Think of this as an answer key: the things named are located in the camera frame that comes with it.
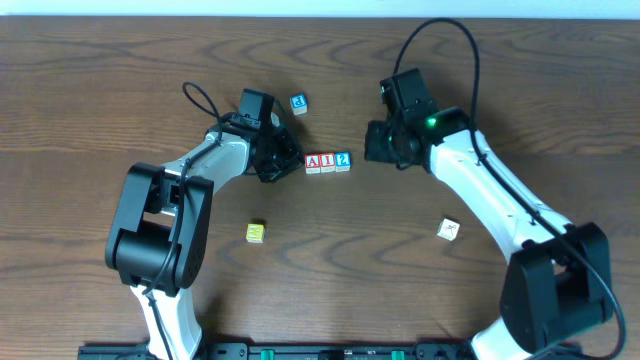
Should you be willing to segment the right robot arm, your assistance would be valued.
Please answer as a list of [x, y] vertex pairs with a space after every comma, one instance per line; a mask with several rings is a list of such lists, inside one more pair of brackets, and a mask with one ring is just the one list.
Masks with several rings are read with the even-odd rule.
[[603, 231], [573, 225], [536, 197], [461, 109], [397, 110], [370, 122], [365, 158], [423, 166], [463, 200], [503, 253], [500, 316], [468, 344], [475, 358], [582, 359], [568, 339], [619, 316]]

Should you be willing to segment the red letter A block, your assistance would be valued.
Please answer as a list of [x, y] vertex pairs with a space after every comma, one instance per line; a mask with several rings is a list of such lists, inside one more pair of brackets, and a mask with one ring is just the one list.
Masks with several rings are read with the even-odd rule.
[[307, 174], [319, 174], [321, 172], [320, 157], [318, 154], [305, 156], [305, 172]]

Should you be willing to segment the blue number 2 block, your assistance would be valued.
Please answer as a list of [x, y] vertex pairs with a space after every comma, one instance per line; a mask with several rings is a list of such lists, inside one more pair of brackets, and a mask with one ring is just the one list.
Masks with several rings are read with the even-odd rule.
[[348, 172], [351, 169], [351, 155], [349, 152], [335, 153], [335, 171]]

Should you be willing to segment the red letter I block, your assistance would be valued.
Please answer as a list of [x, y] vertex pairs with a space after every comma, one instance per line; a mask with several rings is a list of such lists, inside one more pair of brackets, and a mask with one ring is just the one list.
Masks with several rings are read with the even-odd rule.
[[329, 173], [336, 171], [335, 154], [334, 153], [322, 153], [319, 155], [321, 172]]

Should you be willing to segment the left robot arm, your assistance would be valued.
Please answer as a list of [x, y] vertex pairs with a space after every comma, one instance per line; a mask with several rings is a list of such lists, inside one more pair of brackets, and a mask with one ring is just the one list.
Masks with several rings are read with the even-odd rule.
[[194, 359], [201, 353], [191, 286], [204, 260], [214, 194], [249, 168], [272, 183], [303, 162], [301, 146], [285, 126], [215, 126], [181, 158], [129, 169], [105, 263], [143, 308], [150, 335], [146, 357]]

